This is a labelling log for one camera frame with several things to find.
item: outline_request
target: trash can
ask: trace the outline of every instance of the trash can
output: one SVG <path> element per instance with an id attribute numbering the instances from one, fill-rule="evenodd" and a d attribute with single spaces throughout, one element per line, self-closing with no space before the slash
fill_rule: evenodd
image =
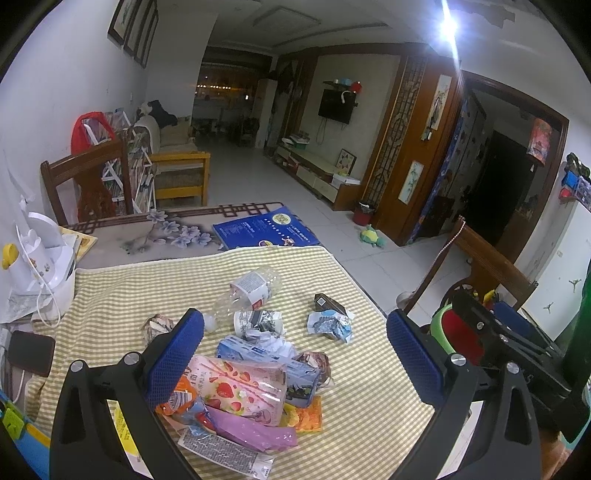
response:
<path id="1" fill-rule="evenodd" d="M 371 222 L 371 217 L 374 215 L 375 208 L 365 202 L 359 202 L 353 213 L 353 221 L 360 226 L 366 226 Z"/>

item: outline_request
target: blue mesh pad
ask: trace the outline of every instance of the blue mesh pad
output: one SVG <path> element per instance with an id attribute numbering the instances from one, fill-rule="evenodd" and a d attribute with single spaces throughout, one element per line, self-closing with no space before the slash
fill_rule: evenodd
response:
<path id="1" fill-rule="evenodd" d="M 148 374 L 145 399 L 151 410 L 170 399 L 178 379 L 203 339 L 203 315 L 195 310 L 176 332 Z"/>
<path id="2" fill-rule="evenodd" d="M 396 310 L 388 316 L 386 332 L 421 400 L 435 408 L 442 405 L 441 371 Z"/>
<path id="3" fill-rule="evenodd" d="M 492 311 L 495 312 L 495 317 L 506 327 L 509 327 L 518 335 L 530 339 L 533 327 L 531 324 L 517 313 L 513 308 L 509 307 L 504 301 L 498 301 L 494 304 Z"/>

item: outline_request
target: picture frame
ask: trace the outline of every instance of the picture frame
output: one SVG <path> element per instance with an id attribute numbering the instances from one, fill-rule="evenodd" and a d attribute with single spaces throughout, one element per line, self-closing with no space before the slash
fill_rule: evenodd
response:
<path id="1" fill-rule="evenodd" d="M 135 9 L 130 20 L 131 23 L 125 37 L 125 44 L 123 45 L 123 49 L 133 58 L 135 58 L 135 51 L 142 34 L 142 20 L 151 2 L 152 0 L 137 0 L 135 4 Z"/>
<path id="2" fill-rule="evenodd" d="M 154 33 L 156 32 L 156 27 L 158 26 L 158 20 L 158 8 L 156 8 L 154 16 L 152 17 L 152 21 L 150 22 L 150 26 L 148 27 L 148 36 L 146 37 L 144 52 L 142 54 L 141 66 L 143 68 L 146 68 L 148 65 L 148 58 L 150 56 L 150 49 L 152 48 L 152 40 L 154 39 Z"/>
<path id="3" fill-rule="evenodd" d="M 134 59 L 139 64 L 142 64 L 142 57 L 144 56 L 144 49 L 148 40 L 148 34 L 150 33 L 150 26 L 156 13 L 156 0 L 149 0 L 149 2 L 150 3 L 145 11 L 144 17 L 141 21 L 141 26 L 139 28 L 140 35 L 138 37 L 138 42 L 134 48 Z"/>
<path id="4" fill-rule="evenodd" d="M 137 2 L 138 0 L 120 0 L 117 4 L 117 8 L 115 8 L 115 13 L 111 19 L 107 35 L 119 45 L 125 43 Z"/>
<path id="5" fill-rule="evenodd" d="M 342 148 L 339 154 L 339 159 L 336 161 L 336 168 L 338 169 L 338 174 L 343 177 L 348 177 L 351 173 L 351 170 L 353 170 L 355 160 L 357 160 L 357 157 L 355 155 Z"/>

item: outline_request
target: blue book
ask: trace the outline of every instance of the blue book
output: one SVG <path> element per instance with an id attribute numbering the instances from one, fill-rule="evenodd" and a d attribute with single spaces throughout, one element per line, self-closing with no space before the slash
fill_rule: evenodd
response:
<path id="1" fill-rule="evenodd" d="M 281 207 L 270 213 L 255 215 L 213 225 L 227 249 L 264 247 L 266 245 L 320 245 L 319 240 L 300 220 Z"/>

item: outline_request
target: ceiling light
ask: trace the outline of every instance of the ceiling light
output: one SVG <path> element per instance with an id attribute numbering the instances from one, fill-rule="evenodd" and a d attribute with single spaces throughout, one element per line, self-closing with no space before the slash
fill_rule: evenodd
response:
<path id="1" fill-rule="evenodd" d="M 443 22 L 441 23 L 441 34 L 449 43 L 456 41 L 456 30 L 457 23 L 452 16 L 444 15 Z"/>

